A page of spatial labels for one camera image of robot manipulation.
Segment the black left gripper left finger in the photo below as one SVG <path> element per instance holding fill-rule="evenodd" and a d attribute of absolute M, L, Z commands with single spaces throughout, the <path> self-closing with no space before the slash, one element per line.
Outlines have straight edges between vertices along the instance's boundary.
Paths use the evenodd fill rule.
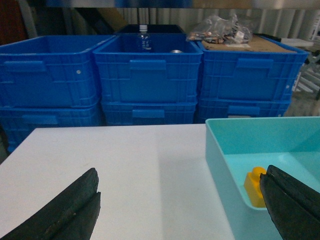
<path fill-rule="evenodd" d="M 101 209 L 99 177 L 93 167 L 2 240 L 89 240 Z"/>

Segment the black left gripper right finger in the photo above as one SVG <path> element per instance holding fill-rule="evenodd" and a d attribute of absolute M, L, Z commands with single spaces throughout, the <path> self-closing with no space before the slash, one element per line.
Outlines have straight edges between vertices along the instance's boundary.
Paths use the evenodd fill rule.
<path fill-rule="evenodd" d="M 283 240 L 320 238 L 320 193 L 280 168 L 269 165 L 260 175 L 268 214 Z"/>

